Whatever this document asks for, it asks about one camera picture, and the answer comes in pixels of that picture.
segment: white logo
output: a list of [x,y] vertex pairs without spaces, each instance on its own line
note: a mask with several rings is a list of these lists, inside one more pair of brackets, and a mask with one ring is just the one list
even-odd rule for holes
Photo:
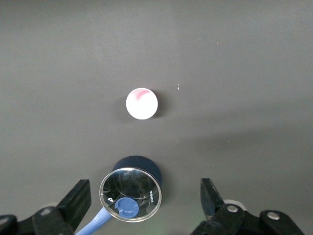
[[150,191],[150,201],[153,202],[153,195],[152,195],[152,191]]

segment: gray table surface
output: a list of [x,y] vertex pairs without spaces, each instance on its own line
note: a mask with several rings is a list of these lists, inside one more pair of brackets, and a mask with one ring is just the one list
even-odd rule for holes
[[[313,1],[1,1],[0,214],[19,219],[114,164],[155,161],[159,211],[95,234],[188,235],[200,178],[313,234]],[[156,92],[148,120],[126,110]]]

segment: black mechanical part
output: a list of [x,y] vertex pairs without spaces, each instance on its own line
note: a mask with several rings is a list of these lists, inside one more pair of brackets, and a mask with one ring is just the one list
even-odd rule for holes
[[290,217],[280,211],[263,211],[258,218],[238,206],[225,205],[208,178],[201,179],[201,204],[207,221],[192,235],[304,235]]
[[80,180],[57,207],[42,208],[20,222],[14,215],[0,216],[0,235],[72,235],[90,205],[89,180]]

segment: white ball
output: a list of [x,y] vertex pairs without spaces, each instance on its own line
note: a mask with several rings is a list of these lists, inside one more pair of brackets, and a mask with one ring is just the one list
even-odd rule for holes
[[126,108],[136,119],[151,118],[157,111],[157,97],[147,88],[137,88],[127,96]]

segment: metal screw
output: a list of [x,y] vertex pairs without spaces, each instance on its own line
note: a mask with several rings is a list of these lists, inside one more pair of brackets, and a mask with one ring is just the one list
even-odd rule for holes
[[227,206],[227,210],[229,212],[236,213],[238,211],[238,208],[233,206],[233,205],[229,205],[229,206]]
[[5,224],[8,221],[9,221],[8,217],[0,219],[0,225]]
[[49,208],[45,208],[42,212],[40,212],[41,216],[45,216],[47,214],[49,214],[51,212],[51,210]]
[[279,215],[276,214],[275,212],[269,212],[268,218],[273,219],[273,220],[279,220]]

